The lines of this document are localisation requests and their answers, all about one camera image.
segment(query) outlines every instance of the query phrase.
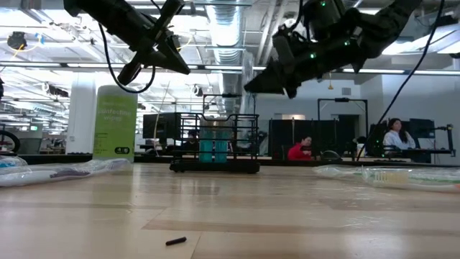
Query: white pillar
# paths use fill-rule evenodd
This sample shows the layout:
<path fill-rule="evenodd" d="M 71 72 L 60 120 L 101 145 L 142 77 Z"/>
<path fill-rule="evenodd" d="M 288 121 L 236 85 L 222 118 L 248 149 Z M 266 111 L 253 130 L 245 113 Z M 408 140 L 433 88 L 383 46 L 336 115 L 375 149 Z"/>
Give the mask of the white pillar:
<path fill-rule="evenodd" d="M 92 153 L 96 121 L 95 73 L 74 73 L 70 93 L 69 125 L 65 153 Z"/>

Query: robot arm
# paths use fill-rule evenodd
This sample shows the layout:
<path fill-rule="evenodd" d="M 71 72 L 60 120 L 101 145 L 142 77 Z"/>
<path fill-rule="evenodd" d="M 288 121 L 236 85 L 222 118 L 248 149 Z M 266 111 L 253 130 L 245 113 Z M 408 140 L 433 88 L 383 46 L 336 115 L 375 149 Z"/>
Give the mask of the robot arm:
<path fill-rule="evenodd" d="M 302 82 L 351 64 L 355 73 L 377 58 L 404 29 L 422 0 L 395 0 L 375 15 L 344 10 L 341 0 L 310 0 L 302 8 L 307 38 L 282 25 L 273 36 L 278 60 L 244 89 L 252 93 L 297 94 Z"/>
<path fill-rule="evenodd" d="M 160 18 L 155 19 L 138 12 L 125 0 L 64 0 L 64 8 L 71 16 L 76 17 L 82 10 L 87 12 L 107 28 L 108 33 L 116 35 L 129 45 L 131 51 L 136 52 L 118 76 L 119 82 L 124 85 L 136 78 L 141 65 L 190 73 L 177 51 L 179 42 L 167 29 L 171 19 L 183 6 L 183 0 L 167 0 L 161 9 Z"/>

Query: woman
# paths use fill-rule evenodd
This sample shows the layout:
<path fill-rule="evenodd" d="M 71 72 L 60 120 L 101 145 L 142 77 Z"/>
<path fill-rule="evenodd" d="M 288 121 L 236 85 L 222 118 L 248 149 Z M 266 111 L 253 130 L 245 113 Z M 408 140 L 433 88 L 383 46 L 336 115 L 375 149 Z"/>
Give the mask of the woman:
<path fill-rule="evenodd" d="M 302 137 L 299 143 L 289 149 L 288 160 L 311 160 L 311 137 Z"/>
<path fill-rule="evenodd" d="M 401 120 L 394 118 L 388 122 L 388 132 L 383 138 L 383 145 L 384 147 L 395 146 L 400 150 L 407 150 L 409 148 L 415 148 L 415 141 L 409 133 L 403 129 Z"/>

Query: person in red shirt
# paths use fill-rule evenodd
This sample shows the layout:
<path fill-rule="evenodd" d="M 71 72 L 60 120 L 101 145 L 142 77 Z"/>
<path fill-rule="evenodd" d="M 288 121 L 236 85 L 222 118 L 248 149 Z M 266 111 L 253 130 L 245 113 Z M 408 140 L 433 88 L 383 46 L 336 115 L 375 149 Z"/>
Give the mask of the person in red shirt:
<path fill-rule="evenodd" d="M 288 160 L 311 160 L 311 137 L 303 138 L 300 143 L 289 149 Z"/>

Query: person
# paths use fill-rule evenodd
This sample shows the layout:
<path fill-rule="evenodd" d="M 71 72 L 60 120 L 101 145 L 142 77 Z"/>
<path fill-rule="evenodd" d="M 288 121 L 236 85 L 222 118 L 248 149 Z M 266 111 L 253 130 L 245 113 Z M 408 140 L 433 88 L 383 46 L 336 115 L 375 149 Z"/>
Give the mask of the person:
<path fill-rule="evenodd" d="M 288 160 L 311 160 L 311 137 L 303 137 L 287 153 Z"/>
<path fill-rule="evenodd" d="M 183 150 L 185 151 L 198 151 L 200 149 L 198 141 L 196 141 L 197 132 L 192 129 L 188 131 L 188 138 L 192 140 L 187 140 L 183 143 Z"/>
<path fill-rule="evenodd" d="M 403 124 L 398 118 L 393 118 L 388 122 L 388 132 L 383 138 L 385 149 L 407 150 L 415 148 L 415 141 L 408 132 L 403 129 Z"/>

